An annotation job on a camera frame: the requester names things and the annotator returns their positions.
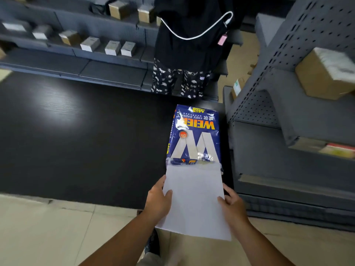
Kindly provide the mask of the person's right hand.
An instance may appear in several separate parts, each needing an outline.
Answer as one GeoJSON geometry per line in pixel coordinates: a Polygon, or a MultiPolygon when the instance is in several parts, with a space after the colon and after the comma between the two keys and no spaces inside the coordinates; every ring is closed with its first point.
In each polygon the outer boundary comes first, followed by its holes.
{"type": "Polygon", "coordinates": [[[225,183],[223,183],[223,189],[226,192],[223,198],[228,202],[229,209],[222,209],[222,212],[231,232],[237,237],[238,233],[250,224],[246,207],[244,201],[234,189],[228,187],[225,183]]]}

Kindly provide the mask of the person's grey trouser leg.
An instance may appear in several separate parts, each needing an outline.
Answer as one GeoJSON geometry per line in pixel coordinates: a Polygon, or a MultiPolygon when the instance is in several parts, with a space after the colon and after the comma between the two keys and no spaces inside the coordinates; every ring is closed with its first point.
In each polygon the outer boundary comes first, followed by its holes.
{"type": "Polygon", "coordinates": [[[136,266],[164,266],[164,262],[159,255],[148,252],[137,262],[136,266]]]}

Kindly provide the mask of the long grey shelf unit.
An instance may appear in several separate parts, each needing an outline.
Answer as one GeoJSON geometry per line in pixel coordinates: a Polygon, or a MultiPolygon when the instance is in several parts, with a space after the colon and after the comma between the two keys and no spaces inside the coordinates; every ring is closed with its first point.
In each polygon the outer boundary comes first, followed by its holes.
{"type": "MultiPolygon", "coordinates": [[[[139,22],[137,8],[142,4],[154,6],[154,0],[121,0],[130,4],[131,13],[123,20],[96,15],[89,11],[94,0],[0,0],[0,40],[10,42],[15,48],[0,60],[1,68],[29,73],[63,77],[122,88],[150,92],[153,81],[155,43],[159,26],[156,12],[152,23],[139,22]],[[49,40],[36,39],[32,31],[7,30],[2,22],[25,21],[32,26],[50,25],[54,32],[49,40]],[[81,49],[80,44],[69,46],[62,42],[59,33],[77,31],[82,39],[96,37],[100,46],[94,52],[81,49]],[[105,54],[110,40],[136,43],[132,57],[105,54]]],[[[217,80],[228,75],[226,58],[231,44],[225,42],[223,54],[212,71],[203,94],[216,100],[217,80]]],[[[179,74],[172,95],[180,96],[183,74],[179,74]]]]}

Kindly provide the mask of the large brown cardboard box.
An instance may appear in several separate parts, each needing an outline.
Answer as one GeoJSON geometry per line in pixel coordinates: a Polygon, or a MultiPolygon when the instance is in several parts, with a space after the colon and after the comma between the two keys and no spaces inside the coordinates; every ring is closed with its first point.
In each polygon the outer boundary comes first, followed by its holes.
{"type": "Polygon", "coordinates": [[[344,52],[315,47],[295,73],[310,97],[338,100],[355,92],[355,62],[344,52]]]}

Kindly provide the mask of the white paper sheets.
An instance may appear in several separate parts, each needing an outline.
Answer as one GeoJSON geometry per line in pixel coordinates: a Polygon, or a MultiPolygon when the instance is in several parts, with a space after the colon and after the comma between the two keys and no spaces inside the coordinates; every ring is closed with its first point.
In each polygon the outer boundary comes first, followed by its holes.
{"type": "Polygon", "coordinates": [[[172,190],[171,209],[157,228],[193,237],[231,241],[218,197],[224,197],[219,162],[174,165],[168,161],[163,193],[172,190]]]}

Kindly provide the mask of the white cardboard box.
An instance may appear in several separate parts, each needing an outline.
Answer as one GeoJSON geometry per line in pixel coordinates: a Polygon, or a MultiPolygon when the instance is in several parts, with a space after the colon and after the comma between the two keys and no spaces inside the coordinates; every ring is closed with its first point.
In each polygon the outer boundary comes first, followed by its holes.
{"type": "Polygon", "coordinates": [[[49,40],[54,30],[50,25],[38,25],[33,29],[32,34],[38,40],[49,40]]]}
{"type": "Polygon", "coordinates": [[[132,57],[136,51],[136,43],[131,41],[126,41],[121,48],[121,55],[132,57]]]}
{"type": "Polygon", "coordinates": [[[88,52],[94,52],[99,46],[100,39],[92,36],[88,37],[80,44],[81,49],[88,52]]]}
{"type": "Polygon", "coordinates": [[[121,42],[110,40],[105,47],[105,54],[117,56],[121,50],[121,42]]]}
{"type": "Polygon", "coordinates": [[[25,21],[4,21],[2,25],[10,31],[18,31],[18,32],[31,32],[32,26],[25,21]]]}

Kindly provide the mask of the brown box with white label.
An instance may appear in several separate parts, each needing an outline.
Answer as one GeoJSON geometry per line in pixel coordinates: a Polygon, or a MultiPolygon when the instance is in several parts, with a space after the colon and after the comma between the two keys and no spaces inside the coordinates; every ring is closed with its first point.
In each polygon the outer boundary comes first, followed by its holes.
{"type": "Polygon", "coordinates": [[[237,81],[234,83],[233,88],[231,90],[231,95],[233,100],[236,100],[237,96],[240,94],[241,90],[245,86],[245,80],[244,78],[239,78],[237,81]]]}

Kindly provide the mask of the grey pegboard shelf unit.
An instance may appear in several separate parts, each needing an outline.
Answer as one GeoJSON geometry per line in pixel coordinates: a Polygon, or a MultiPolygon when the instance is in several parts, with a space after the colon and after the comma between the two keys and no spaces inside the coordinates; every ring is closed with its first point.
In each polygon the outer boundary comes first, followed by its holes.
{"type": "Polygon", "coordinates": [[[310,97],[295,73],[315,47],[355,62],[355,0],[290,3],[258,12],[285,21],[236,100],[224,88],[234,189],[251,217],[355,233],[355,160],[288,147],[298,137],[355,147],[355,92],[310,97]]]}

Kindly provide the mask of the blue copy paper package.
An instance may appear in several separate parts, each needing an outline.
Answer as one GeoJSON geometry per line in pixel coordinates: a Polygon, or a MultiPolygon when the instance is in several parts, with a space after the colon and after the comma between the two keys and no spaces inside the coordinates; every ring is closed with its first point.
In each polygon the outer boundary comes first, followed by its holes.
{"type": "Polygon", "coordinates": [[[197,163],[219,164],[223,175],[219,112],[178,104],[171,126],[166,166],[197,163]]]}

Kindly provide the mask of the person's right forearm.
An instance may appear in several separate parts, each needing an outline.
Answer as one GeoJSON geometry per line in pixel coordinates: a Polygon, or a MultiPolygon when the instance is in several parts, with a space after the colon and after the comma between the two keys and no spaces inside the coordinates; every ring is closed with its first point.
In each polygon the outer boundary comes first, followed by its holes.
{"type": "Polygon", "coordinates": [[[251,266],[295,266],[249,221],[237,219],[229,226],[251,266]]]}

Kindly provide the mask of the flat red box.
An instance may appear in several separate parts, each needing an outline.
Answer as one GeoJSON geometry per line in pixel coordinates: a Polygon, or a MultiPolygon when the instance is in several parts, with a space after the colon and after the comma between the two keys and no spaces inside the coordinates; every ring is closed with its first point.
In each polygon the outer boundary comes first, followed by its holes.
{"type": "Polygon", "coordinates": [[[319,153],[355,160],[355,147],[353,146],[327,143],[319,150],[319,153]]]}

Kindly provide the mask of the person's dark shoe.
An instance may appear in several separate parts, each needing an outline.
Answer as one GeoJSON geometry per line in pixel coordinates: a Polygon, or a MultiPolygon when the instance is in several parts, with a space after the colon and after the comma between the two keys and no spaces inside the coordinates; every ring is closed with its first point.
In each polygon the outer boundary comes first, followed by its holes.
{"type": "Polygon", "coordinates": [[[154,254],[160,257],[160,241],[159,236],[156,228],[153,229],[145,247],[144,247],[144,254],[154,254]]]}

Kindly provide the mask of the black bag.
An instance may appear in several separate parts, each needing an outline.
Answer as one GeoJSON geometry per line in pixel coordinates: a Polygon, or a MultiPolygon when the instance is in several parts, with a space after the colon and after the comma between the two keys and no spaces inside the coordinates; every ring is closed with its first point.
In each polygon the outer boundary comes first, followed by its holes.
{"type": "Polygon", "coordinates": [[[96,15],[110,16],[109,4],[113,0],[94,0],[89,4],[89,11],[96,15]]]}

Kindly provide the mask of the person's left forearm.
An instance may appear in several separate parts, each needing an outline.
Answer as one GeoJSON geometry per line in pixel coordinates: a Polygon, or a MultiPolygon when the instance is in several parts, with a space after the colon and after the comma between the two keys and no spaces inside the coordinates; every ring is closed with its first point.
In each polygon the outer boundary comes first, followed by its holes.
{"type": "Polygon", "coordinates": [[[155,226],[141,212],[79,266],[136,266],[155,226]]]}

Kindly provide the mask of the person's left hand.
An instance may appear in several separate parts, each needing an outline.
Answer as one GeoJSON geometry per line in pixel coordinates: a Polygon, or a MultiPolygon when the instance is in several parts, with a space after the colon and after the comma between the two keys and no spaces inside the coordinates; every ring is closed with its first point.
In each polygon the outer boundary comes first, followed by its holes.
{"type": "Polygon", "coordinates": [[[142,214],[155,225],[166,217],[171,209],[171,204],[164,204],[164,196],[166,193],[163,192],[163,188],[165,180],[166,175],[163,175],[150,189],[144,210],[142,211],[142,214]]]}

